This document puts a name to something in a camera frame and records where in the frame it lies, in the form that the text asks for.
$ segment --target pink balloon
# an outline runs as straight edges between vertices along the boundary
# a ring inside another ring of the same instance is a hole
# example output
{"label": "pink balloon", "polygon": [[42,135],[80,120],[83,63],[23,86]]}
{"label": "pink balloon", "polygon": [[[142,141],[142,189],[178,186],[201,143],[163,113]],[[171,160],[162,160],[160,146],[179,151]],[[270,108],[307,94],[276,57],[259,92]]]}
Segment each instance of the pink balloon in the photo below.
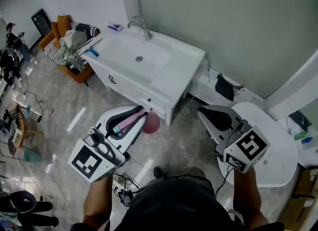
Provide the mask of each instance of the pink balloon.
{"label": "pink balloon", "polygon": [[160,127],[160,117],[154,111],[148,113],[147,122],[143,128],[143,132],[146,134],[152,134],[156,132]]}

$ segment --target sink basin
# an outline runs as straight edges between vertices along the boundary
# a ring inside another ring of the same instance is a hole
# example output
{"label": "sink basin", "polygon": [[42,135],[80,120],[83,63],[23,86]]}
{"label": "sink basin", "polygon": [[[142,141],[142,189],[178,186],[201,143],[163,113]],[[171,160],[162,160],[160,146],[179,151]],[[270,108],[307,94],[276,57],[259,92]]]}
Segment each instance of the sink basin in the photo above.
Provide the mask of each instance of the sink basin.
{"label": "sink basin", "polygon": [[151,41],[121,34],[102,50],[101,55],[107,57],[110,67],[120,70],[127,77],[138,77],[151,83],[171,53]]}

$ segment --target cardboard box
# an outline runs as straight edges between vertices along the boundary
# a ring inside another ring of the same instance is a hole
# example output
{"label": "cardboard box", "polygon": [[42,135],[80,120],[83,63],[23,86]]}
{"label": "cardboard box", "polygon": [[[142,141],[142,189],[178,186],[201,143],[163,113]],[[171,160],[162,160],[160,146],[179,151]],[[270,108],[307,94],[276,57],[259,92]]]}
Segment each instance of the cardboard box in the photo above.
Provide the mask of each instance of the cardboard box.
{"label": "cardboard box", "polygon": [[316,203],[317,199],[313,198],[291,198],[280,216],[279,222],[284,224],[285,230],[301,231]]}
{"label": "cardboard box", "polygon": [[302,171],[294,194],[318,197],[318,168]]}

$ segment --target black cap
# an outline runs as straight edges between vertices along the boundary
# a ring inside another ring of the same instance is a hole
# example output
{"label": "black cap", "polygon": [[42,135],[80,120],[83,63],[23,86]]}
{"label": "black cap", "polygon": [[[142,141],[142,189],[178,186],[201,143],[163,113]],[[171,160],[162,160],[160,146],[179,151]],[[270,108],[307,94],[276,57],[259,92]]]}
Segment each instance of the black cap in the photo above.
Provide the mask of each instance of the black cap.
{"label": "black cap", "polygon": [[15,23],[8,23],[7,26],[6,26],[6,29],[8,30],[9,28],[11,27],[14,27],[15,26]]}

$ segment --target white round table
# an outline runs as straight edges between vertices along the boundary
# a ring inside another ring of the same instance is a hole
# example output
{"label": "white round table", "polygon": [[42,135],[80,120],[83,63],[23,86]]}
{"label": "white round table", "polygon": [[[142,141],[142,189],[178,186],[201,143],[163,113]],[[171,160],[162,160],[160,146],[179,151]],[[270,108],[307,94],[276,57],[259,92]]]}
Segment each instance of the white round table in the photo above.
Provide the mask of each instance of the white round table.
{"label": "white round table", "polygon": [[[265,155],[254,166],[257,186],[285,186],[293,177],[298,162],[297,146],[292,136],[252,103],[241,102],[234,105],[232,109],[242,119],[246,119],[251,126],[257,125],[270,143]],[[220,161],[219,158],[218,164],[222,176],[225,177],[229,164]],[[227,181],[234,185],[234,171],[229,173]]]}

